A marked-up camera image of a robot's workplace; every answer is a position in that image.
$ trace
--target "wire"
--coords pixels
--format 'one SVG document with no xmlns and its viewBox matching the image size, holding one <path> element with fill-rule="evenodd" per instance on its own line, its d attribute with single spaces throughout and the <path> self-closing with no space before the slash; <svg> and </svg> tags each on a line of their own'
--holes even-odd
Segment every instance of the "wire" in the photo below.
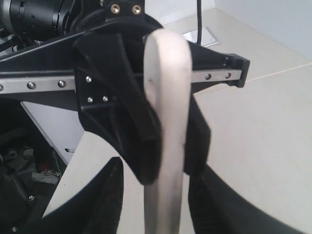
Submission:
<svg viewBox="0 0 312 234">
<path fill-rule="evenodd" d="M 202 34 L 202 17 L 201 17 L 201 0 L 197 0 L 197 44 L 201 45 Z"/>
</svg>

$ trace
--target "beige tile floor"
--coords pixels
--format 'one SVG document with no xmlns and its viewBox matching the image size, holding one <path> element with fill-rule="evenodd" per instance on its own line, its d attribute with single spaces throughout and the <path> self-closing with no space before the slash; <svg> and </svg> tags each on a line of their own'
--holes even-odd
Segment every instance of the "beige tile floor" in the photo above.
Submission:
<svg viewBox="0 0 312 234">
<path fill-rule="evenodd" d="M 217 10 L 205 12 L 203 20 L 220 41 L 215 50 L 252 61 L 243 89 L 218 86 L 196 95 L 212 129 L 208 164 L 255 206 L 312 233 L 311 62 Z M 167 28 L 184 33 L 195 29 L 196 21 L 187 18 Z M 78 192 L 112 156 L 117 153 L 105 141 L 84 133 L 47 212 Z M 90 166 L 80 168 L 77 178 L 82 163 Z M 125 168 L 118 233 L 144 233 L 143 187 Z M 185 176 L 181 234 L 194 233 L 187 190 Z"/>
</svg>

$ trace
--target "black cable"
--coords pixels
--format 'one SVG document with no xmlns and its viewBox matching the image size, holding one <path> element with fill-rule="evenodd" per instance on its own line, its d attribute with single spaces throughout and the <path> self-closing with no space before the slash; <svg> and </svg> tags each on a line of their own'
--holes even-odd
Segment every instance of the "black cable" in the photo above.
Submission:
<svg viewBox="0 0 312 234">
<path fill-rule="evenodd" d="M 202 18 L 201 18 L 201 0 L 197 0 L 197 44 L 201 44 Z"/>
</svg>

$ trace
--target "white curved handle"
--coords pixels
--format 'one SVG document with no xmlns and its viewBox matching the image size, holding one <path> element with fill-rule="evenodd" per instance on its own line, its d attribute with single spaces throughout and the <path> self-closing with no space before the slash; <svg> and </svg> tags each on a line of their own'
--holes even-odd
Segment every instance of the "white curved handle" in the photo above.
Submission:
<svg viewBox="0 0 312 234">
<path fill-rule="evenodd" d="M 180 224 L 184 144 L 192 57 L 183 36 L 154 31 L 144 52 L 144 91 L 162 127 L 162 159 L 157 181 L 144 188 L 146 234 L 177 234 Z"/>
</svg>

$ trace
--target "metal bolt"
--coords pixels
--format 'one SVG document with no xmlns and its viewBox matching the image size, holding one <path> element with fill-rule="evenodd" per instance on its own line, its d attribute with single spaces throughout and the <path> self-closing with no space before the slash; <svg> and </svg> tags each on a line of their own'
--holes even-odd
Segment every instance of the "metal bolt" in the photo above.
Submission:
<svg viewBox="0 0 312 234">
<path fill-rule="evenodd" d="M 132 8 L 132 12 L 133 14 L 135 15 L 138 15 L 141 13 L 141 7 L 139 5 L 135 5 L 133 8 Z"/>
<path fill-rule="evenodd" d="M 27 84 L 27 88 L 29 88 L 29 89 L 35 89 L 35 88 L 36 88 L 36 84 L 33 83 L 33 82 L 29 82 L 29 83 Z"/>
<path fill-rule="evenodd" d="M 228 79 L 228 78 L 230 78 L 231 77 L 231 73 L 227 73 L 226 75 L 225 75 L 225 78 L 226 79 Z"/>
<path fill-rule="evenodd" d="M 112 7 L 111 7 L 111 11 L 114 14 L 118 14 L 120 12 L 120 6 L 117 5 L 117 4 L 113 4 Z"/>
<path fill-rule="evenodd" d="M 91 78 L 91 77 L 86 77 L 86 81 L 87 81 L 88 83 L 91 83 L 91 82 L 92 82 L 92 78 Z"/>
<path fill-rule="evenodd" d="M 210 78 L 211 78 L 211 74 L 205 75 L 205 79 L 206 79 L 206 80 L 209 80 Z"/>
<path fill-rule="evenodd" d="M 60 88 L 64 88 L 64 87 L 66 87 L 66 82 L 63 81 L 63 80 L 60 80 L 60 81 L 58 82 L 58 86 L 59 86 Z"/>
</svg>

